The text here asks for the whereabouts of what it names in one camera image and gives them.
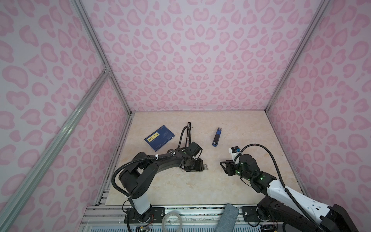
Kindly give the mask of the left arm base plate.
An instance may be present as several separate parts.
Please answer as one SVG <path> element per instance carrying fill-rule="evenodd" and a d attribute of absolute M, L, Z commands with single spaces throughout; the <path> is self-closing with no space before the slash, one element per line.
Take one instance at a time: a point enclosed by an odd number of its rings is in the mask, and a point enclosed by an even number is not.
<path fill-rule="evenodd" d="M 165 216 L 164 207 L 150 207 L 143 214 L 139 214 L 135 208 L 128 208 L 126 210 L 126 216 L 124 222 L 129 224 L 139 224 L 139 223 L 162 223 L 162 219 Z"/>

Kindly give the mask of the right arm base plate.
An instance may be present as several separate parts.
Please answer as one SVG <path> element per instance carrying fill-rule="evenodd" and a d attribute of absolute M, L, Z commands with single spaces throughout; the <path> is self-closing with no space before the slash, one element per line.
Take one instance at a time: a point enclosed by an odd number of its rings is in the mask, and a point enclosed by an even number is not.
<path fill-rule="evenodd" d="M 262 212 L 258 211 L 257 206 L 243 206 L 242 215 L 244 222 L 258 223 L 258 222 L 273 222 L 271 216 L 265 216 Z"/>

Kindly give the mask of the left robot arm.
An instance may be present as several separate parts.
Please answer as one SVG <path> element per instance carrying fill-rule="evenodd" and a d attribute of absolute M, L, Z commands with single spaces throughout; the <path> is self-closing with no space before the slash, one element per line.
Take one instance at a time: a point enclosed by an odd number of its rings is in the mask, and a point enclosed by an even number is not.
<path fill-rule="evenodd" d="M 185 172 L 202 172 L 202 151 L 196 142 L 192 142 L 189 147 L 170 149 L 160 155 L 140 152 L 115 170 L 111 178 L 112 186 L 127 197 L 138 215 L 148 214 L 151 204 L 147 191 L 155 175 L 171 168 L 181 168 Z"/>

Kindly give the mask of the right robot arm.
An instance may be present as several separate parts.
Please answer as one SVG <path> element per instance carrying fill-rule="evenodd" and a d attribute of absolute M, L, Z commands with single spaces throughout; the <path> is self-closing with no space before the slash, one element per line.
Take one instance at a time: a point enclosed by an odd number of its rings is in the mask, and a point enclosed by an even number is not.
<path fill-rule="evenodd" d="M 281 221 L 303 232 L 356 232 L 349 213 L 340 205 L 329 206 L 313 200 L 260 170 L 256 160 L 239 154 L 235 160 L 220 162 L 228 176 L 247 180 L 257 193 L 264 194 L 253 218 L 258 221 Z"/>

